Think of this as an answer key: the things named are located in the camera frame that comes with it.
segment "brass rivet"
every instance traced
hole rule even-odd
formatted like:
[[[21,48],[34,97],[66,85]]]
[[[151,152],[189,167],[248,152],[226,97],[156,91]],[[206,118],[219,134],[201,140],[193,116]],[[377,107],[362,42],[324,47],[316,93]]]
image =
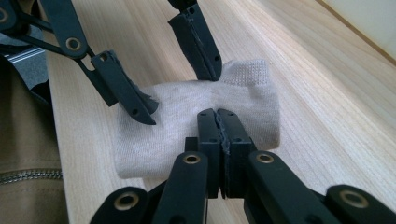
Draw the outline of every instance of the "brass rivet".
[[[345,203],[347,203],[353,207],[366,208],[369,206],[369,202],[367,202],[367,199],[365,199],[359,193],[348,190],[348,189],[342,190],[340,192],[340,197]]]
[[[114,207],[120,211],[126,211],[139,203],[139,196],[134,192],[125,192],[114,202]]]
[[[183,158],[183,161],[186,162],[187,164],[195,164],[200,162],[201,158],[196,155],[188,155]]]
[[[274,161],[274,158],[270,155],[262,153],[262,154],[257,155],[256,160],[259,162],[262,162],[262,163],[271,163]]]
[[[5,22],[8,20],[8,13],[0,7],[0,22]]]
[[[77,51],[81,49],[81,42],[77,38],[70,37],[66,40],[66,47],[70,50]]]

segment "light wood surface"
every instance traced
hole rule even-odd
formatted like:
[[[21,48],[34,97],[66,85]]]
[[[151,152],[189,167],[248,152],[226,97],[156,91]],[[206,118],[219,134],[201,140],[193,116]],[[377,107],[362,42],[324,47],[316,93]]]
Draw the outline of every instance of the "light wood surface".
[[[93,50],[114,49],[140,87],[194,79],[166,0],[74,0]],[[200,0],[223,62],[265,59],[280,100],[274,150],[311,189],[365,189],[396,210],[396,67],[312,0]],[[71,223],[112,191],[160,180],[117,177],[108,108],[78,66],[48,54]],[[246,223],[240,200],[209,201],[208,223]]]

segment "wooden table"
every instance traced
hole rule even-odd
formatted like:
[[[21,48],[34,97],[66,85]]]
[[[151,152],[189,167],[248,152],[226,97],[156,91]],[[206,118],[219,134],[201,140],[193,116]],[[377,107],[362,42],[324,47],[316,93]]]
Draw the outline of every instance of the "wooden table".
[[[166,0],[74,0],[93,50],[114,49],[140,87],[194,79]],[[275,150],[311,189],[349,184],[396,210],[396,67],[312,0],[200,0],[223,62],[263,58],[280,100]],[[117,177],[108,108],[79,67],[48,54],[71,223],[112,191],[158,179]],[[209,202],[208,223],[246,223],[242,201]]]

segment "folded cloth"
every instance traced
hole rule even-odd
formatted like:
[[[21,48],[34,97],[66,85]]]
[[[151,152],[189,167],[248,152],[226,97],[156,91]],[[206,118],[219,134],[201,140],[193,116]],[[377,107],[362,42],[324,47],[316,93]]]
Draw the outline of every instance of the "folded cloth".
[[[138,123],[119,107],[113,147],[121,178],[169,175],[185,138],[198,136],[197,114],[208,108],[233,111],[258,149],[279,144],[279,103],[264,60],[226,63],[217,82],[164,83],[142,91],[160,102],[152,115],[157,125]]]

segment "folded sock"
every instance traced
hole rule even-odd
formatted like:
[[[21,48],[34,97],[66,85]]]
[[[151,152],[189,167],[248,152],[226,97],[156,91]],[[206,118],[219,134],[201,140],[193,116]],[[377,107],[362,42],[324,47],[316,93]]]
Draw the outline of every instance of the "folded sock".
[[[278,147],[279,103],[264,60],[226,63],[217,82],[164,83],[142,91],[160,102],[152,115],[157,125],[138,123],[119,106],[113,147],[121,178],[169,175],[185,138],[198,136],[197,114],[208,108],[233,111],[258,149]]]

